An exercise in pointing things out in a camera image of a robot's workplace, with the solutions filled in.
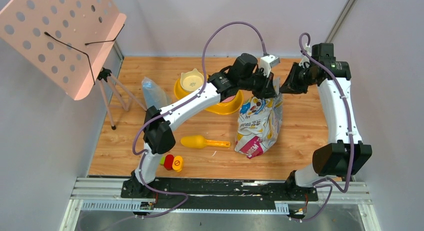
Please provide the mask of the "pet food bag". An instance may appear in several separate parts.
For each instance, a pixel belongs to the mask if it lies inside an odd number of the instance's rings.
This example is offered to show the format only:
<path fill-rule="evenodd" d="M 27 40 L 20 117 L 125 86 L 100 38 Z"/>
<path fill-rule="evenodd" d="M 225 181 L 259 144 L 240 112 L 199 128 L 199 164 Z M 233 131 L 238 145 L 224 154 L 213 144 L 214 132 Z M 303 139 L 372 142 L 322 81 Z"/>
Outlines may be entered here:
<path fill-rule="evenodd" d="M 277 141 L 283 123 L 283 95 L 251 96 L 238 112 L 234 151 L 248 159 L 267 152 Z"/>

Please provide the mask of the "yellow plastic scoop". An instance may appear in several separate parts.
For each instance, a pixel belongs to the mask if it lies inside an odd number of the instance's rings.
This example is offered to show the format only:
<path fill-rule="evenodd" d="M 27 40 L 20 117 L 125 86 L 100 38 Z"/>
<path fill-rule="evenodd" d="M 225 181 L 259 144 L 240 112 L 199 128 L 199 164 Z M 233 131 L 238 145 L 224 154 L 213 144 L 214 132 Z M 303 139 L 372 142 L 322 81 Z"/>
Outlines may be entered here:
<path fill-rule="evenodd" d="M 203 149 L 205 147 L 229 148 L 229 141 L 210 140 L 202 135 L 184 136 L 180 139 L 180 143 L 187 148 Z"/>

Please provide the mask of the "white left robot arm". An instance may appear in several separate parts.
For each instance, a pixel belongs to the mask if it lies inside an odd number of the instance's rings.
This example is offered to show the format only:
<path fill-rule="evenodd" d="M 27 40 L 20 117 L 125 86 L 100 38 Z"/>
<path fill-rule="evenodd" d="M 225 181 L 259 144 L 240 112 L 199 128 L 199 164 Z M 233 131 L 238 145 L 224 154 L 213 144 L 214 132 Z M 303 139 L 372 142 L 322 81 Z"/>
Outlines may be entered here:
<path fill-rule="evenodd" d="M 141 156 L 138 167 L 131 174 L 135 193 L 142 198 L 152 194 L 152 182 L 162 156 L 176 145 L 174 131 L 185 121 L 240 90 L 251 91 L 259 99 L 276 97 L 272 68 L 279 63 L 275 55 L 256 58 L 242 53 L 232 65 L 211 74 L 199 89 L 179 101 L 162 108 L 151 106 L 132 145 L 133 154 Z"/>

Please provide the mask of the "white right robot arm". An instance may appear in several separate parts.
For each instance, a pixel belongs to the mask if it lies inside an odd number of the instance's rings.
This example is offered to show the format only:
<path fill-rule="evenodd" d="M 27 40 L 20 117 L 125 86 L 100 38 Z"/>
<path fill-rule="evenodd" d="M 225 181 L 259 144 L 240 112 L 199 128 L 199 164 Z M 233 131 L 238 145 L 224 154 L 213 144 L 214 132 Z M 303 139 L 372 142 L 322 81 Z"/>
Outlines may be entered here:
<path fill-rule="evenodd" d="M 301 45 L 301 62 L 293 63 L 280 87 L 282 94 L 305 94 L 316 86 L 328 128 L 328 143 L 315 150 L 312 163 L 293 173 L 294 180 L 285 186 L 286 195 L 298 200 L 306 192 L 331 176 L 349 180 L 372 155 L 372 147 L 363 143 L 357 128 L 351 101 L 350 66 L 337 61 L 332 43 Z"/>

